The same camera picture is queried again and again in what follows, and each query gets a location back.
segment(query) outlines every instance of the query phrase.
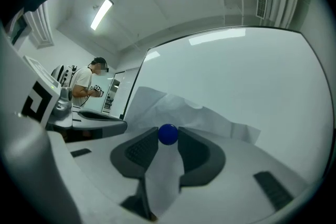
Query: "fluorescent light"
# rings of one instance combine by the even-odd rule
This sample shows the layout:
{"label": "fluorescent light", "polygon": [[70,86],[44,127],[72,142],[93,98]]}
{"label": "fluorescent light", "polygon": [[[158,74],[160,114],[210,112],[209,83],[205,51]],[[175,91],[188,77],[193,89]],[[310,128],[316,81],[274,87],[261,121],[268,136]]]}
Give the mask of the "fluorescent light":
{"label": "fluorescent light", "polygon": [[189,39],[190,45],[198,45],[205,42],[215,41],[225,38],[244,37],[246,29],[228,29],[220,32],[210,33]]}
{"label": "fluorescent light", "polygon": [[150,54],[147,54],[143,61],[146,62],[150,59],[153,59],[153,58],[156,58],[156,57],[159,57],[159,56],[160,56],[160,54],[157,51],[154,51],[154,52],[151,52]]}
{"label": "fluorescent light", "polygon": [[103,17],[105,16],[106,12],[110,9],[110,7],[112,7],[112,5],[113,5],[112,1],[110,0],[104,1],[91,24],[91,28],[93,30],[97,29],[97,26],[99,25],[100,21],[103,19]]}

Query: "blue ball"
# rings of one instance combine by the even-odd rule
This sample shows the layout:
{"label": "blue ball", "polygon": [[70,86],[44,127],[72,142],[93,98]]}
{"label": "blue ball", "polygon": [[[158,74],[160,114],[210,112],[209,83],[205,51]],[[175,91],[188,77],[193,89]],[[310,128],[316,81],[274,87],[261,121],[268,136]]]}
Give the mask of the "blue ball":
{"label": "blue ball", "polygon": [[172,124],[164,124],[159,128],[157,135],[162,144],[172,145],[177,141],[179,131]]}

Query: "backpack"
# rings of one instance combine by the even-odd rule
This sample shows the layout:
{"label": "backpack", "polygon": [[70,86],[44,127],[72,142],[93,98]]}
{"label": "backpack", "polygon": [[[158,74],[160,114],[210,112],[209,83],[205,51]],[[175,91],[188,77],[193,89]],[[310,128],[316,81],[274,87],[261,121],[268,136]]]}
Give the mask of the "backpack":
{"label": "backpack", "polygon": [[77,71],[75,66],[59,65],[53,70],[51,76],[61,84],[61,87],[70,87],[72,77]]}

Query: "ceiling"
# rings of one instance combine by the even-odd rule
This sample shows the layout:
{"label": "ceiling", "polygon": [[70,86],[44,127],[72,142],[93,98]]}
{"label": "ceiling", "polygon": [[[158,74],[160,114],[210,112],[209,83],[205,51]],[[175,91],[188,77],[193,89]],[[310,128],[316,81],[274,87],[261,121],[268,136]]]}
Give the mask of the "ceiling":
{"label": "ceiling", "polygon": [[257,0],[112,0],[96,31],[90,25],[104,0],[53,0],[59,4],[53,24],[94,55],[116,68],[130,49],[216,27],[259,25]]}

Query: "ceiling light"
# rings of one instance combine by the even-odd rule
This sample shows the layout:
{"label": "ceiling light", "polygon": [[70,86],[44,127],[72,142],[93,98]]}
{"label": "ceiling light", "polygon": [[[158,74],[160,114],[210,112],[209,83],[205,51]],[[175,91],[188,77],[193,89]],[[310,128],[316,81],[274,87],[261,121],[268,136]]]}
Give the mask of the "ceiling light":
{"label": "ceiling light", "polygon": [[151,52],[150,54],[147,54],[143,61],[146,62],[150,59],[153,59],[153,58],[156,58],[156,57],[159,57],[159,56],[160,56],[160,54],[157,51],[154,51],[154,52]]}
{"label": "ceiling light", "polygon": [[100,21],[103,19],[103,17],[105,16],[106,12],[110,9],[110,7],[112,7],[112,5],[113,2],[111,0],[104,1],[91,24],[91,28],[93,30],[97,29],[97,26],[99,25]]}
{"label": "ceiling light", "polygon": [[205,42],[215,41],[225,38],[244,37],[246,29],[228,29],[220,32],[210,33],[189,39],[190,45],[198,45]]}

